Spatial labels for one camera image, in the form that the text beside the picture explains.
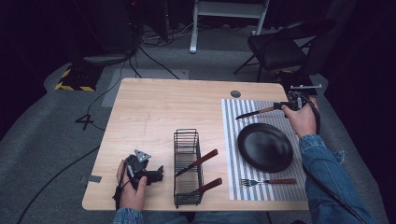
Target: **fork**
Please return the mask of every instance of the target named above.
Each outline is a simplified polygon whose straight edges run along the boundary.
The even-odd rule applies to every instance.
[[[269,179],[269,180],[254,180],[254,179],[241,179],[241,185],[246,187],[253,187],[258,184],[296,184],[297,179]]]

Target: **utensil holder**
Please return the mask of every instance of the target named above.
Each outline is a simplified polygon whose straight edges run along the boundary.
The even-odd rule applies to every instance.
[[[175,175],[183,168],[201,158],[199,134],[196,129],[178,129],[174,133]],[[202,166],[192,167],[174,178],[174,199],[178,208],[184,204],[201,203],[203,193],[194,192],[204,184]]]

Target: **blue and white striped placemat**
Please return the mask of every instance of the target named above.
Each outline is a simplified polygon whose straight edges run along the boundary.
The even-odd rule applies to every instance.
[[[304,182],[305,174],[302,168],[302,159],[298,148],[298,139],[285,115],[275,110],[244,119],[235,119],[241,114],[264,109],[274,102],[222,99],[222,115],[224,124],[225,145],[227,151],[227,166],[229,177],[229,191],[231,200],[251,201],[307,201]],[[248,164],[238,150],[237,137],[239,132],[251,123],[267,123],[277,127],[290,140],[293,146],[293,161],[284,171],[268,174]],[[296,178],[296,185],[257,185],[244,187],[239,180],[243,178],[276,179]]]

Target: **round plate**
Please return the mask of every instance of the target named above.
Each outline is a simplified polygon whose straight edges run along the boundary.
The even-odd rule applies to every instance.
[[[278,128],[265,124],[249,124],[238,134],[238,148],[252,166],[267,173],[288,168],[293,160],[289,138]]]

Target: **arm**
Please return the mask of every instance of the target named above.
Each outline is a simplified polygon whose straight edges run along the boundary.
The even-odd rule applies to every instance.
[[[318,108],[316,101],[313,98],[310,100]],[[286,106],[282,106],[282,110],[300,138],[299,145],[304,167],[320,183],[351,206],[366,223],[375,223],[353,187],[347,172],[326,148],[323,140],[316,135],[316,121],[310,105],[305,105],[299,111],[292,111]],[[361,223],[309,178],[305,182],[305,192],[314,223]]]
[[[121,161],[117,171],[117,180],[120,181],[124,161]],[[122,177],[123,188],[120,196],[120,209],[117,210],[113,224],[141,224],[143,217],[141,211],[145,205],[145,189],[147,178],[143,176],[139,181],[137,190],[129,182],[127,172]]]

